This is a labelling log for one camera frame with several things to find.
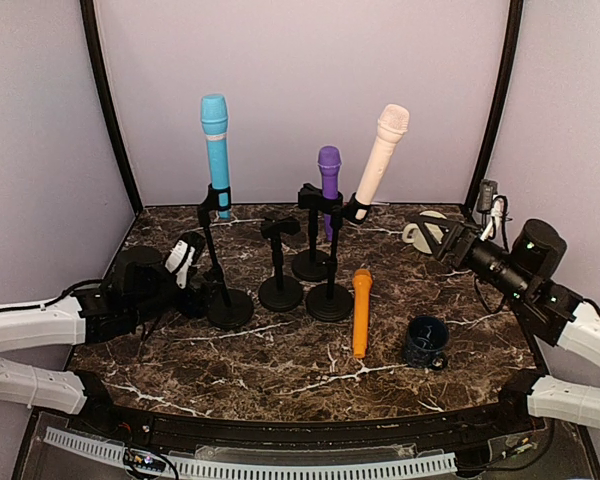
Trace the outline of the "black stand of blue microphone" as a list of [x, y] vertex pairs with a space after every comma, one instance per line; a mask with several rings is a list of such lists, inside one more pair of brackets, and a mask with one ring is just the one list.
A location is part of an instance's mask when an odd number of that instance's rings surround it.
[[[202, 228], [206, 240], [210, 268], [222, 269], [211, 233], [212, 212], [221, 210], [219, 205], [219, 192], [212, 185], [207, 187], [205, 199], [197, 206], [197, 217], [199, 226]], [[245, 291], [230, 289], [225, 286], [210, 290], [210, 301], [207, 311], [207, 319], [212, 326], [224, 331], [236, 330], [248, 323], [254, 313], [254, 304], [250, 295]]]

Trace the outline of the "black stand of orange microphone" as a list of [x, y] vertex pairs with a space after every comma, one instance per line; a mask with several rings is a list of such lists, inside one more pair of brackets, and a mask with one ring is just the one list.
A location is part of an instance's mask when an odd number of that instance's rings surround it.
[[302, 301], [304, 290], [297, 279], [283, 271], [284, 255], [281, 235], [295, 235], [300, 232], [299, 220], [293, 216], [282, 219], [265, 218], [260, 226], [262, 237], [270, 241], [274, 274], [259, 287], [258, 298], [261, 305], [273, 312], [287, 312], [296, 308]]

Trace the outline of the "orange microphone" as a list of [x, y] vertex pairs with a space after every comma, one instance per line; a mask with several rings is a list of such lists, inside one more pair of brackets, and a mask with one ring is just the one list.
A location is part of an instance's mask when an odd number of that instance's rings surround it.
[[355, 359], [363, 359], [368, 347], [370, 320], [370, 293], [373, 285], [371, 272], [358, 269], [353, 277], [354, 317], [352, 350]]

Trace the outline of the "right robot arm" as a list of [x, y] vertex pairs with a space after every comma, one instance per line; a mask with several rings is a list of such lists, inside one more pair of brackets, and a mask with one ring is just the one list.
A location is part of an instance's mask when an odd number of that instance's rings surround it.
[[[412, 217], [434, 258], [467, 268], [498, 290], [527, 333], [600, 368], [600, 308], [552, 278], [567, 249], [547, 222], [527, 220], [509, 249], [482, 238], [477, 225], [430, 215]], [[501, 388], [490, 424], [514, 432], [528, 417], [600, 430], [600, 388], [521, 370]]]

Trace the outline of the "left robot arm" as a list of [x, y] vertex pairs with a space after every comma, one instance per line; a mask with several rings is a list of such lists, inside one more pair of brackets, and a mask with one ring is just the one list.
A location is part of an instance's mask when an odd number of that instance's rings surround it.
[[167, 256], [146, 246], [120, 254], [101, 280], [78, 282], [58, 297], [0, 306], [0, 401], [79, 415], [100, 436], [121, 427], [120, 412], [90, 372], [53, 371], [3, 358], [3, 353], [49, 345], [100, 344], [178, 309], [201, 317], [207, 300], [189, 280], [202, 249], [183, 240]]

